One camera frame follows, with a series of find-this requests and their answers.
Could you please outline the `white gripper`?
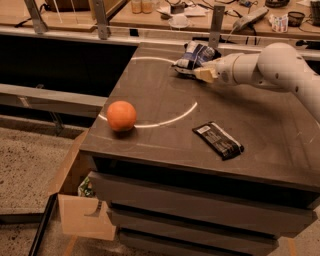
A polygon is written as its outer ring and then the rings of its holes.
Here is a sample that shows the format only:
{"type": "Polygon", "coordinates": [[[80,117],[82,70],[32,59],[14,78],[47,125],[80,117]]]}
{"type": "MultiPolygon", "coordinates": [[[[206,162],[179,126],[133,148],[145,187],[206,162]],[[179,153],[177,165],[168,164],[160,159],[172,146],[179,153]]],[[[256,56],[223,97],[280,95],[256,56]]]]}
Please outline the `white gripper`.
{"type": "Polygon", "coordinates": [[[207,83],[213,83],[216,79],[219,84],[239,84],[242,68],[242,53],[229,54],[227,56],[203,62],[201,68],[194,70],[197,79],[207,83]]]}

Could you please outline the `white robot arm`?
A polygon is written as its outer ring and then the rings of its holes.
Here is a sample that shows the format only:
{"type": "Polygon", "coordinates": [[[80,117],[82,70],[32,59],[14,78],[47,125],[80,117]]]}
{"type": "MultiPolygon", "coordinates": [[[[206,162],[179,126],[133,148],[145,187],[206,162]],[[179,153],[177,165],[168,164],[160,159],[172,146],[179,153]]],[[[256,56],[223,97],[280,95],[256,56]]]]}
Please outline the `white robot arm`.
{"type": "Polygon", "coordinates": [[[291,92],[320,122],[320,76],[288,44],[272,43],[260,53],[232,53],[205,62],[193,74],[207,83],[291,92]]]}

